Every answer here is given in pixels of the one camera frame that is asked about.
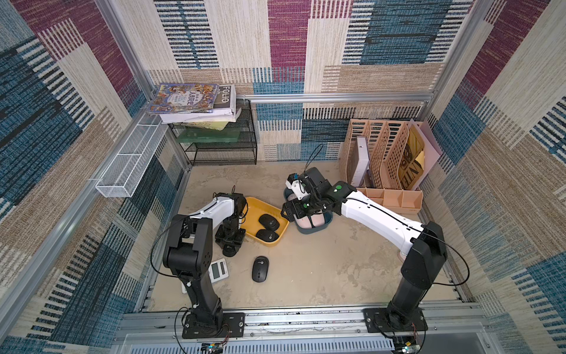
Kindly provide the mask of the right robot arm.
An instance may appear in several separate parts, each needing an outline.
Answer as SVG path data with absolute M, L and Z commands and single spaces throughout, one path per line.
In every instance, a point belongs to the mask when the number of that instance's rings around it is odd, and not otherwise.
M 368 332 L 425 332 L 428 326 L 419 305 L 447 261 L 442 227 L 404 218 L 345 181 L 330 184 L 317 168 L 292 173 L 285 184 L 296 196 L 282 206 L 281 215 L 288 221 L 334 212 L 368 227 L 399 249 L 402 280 L 386 308 L 364 311 Z

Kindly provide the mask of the black mouse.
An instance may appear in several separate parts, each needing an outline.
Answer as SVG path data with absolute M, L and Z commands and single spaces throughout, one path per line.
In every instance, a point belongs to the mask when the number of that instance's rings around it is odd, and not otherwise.
M 268 277 L 269 259 L 265 256 L 259 256 L 254 260 L 252 266 L 251 277 L 256 283 L 263 283 Z
M 273 243 L 279 239 L 279 235 L 271 230 L 259 230 L 255 237 L 265 243 Z
M 259 223 L 266 229 L 272 232 L 275 232 L 280 227 L 280 223 L 278 220 L 270 215 L 270 214 L 263 214 L 259 217 Z

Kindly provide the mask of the yellow plastic bin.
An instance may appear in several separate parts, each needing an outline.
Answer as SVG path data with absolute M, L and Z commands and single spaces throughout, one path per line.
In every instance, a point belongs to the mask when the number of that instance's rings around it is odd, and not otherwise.
M 278 207 L 272 206 L 251 196 L 246 196 L 246 201 L 248 203 L 249 210 L 245 221 L 240 225 L 242 229 L 246 230 L 246 237 L 249 240 L 256 241 L 264 246 L 276 246 L 282 239 L 282 236 L 286 232 L 290 222 L 281 216 L 281 209 Z M 259 230 L 264 229 L 264 226 L 259 222 L 259 218 L 264 214 L 274 217 L 279 222 L 279 228 L 274 231 L 278 234 L 278 237 L 273 241 L 265 241 L 256 237 L 256 233 L 258 233 Z

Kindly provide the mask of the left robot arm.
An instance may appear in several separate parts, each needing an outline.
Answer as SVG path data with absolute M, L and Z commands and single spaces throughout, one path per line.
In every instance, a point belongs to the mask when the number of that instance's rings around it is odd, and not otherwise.
M 220 193 L 191 215 L 176 215 L 167 232 L 162 262 L 182 282 L 191 306 L 181 311 L 183 339 L 241 338 L 245 314 L 225 315 L 221 298 L 209 276 L 213 246 L 229 258 L 240 250 L 246 230 L 240 218 L 246 211 L 240 193 Z

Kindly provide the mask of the teal plastic bin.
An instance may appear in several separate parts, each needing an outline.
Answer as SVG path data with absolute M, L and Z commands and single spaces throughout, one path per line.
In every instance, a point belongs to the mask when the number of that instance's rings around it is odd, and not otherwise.
M 290 213 L 287 213 L 285 208 L 282 208 L 281 217 L 290 222 L 293 221 L 300 233 L 304 235 L 310 235 L 324 230 L 333 221 L 333 213 L 330 210 L 324 213 L 308 215 L 303 218 L 296 218 L 296 216 L 291 217 Z

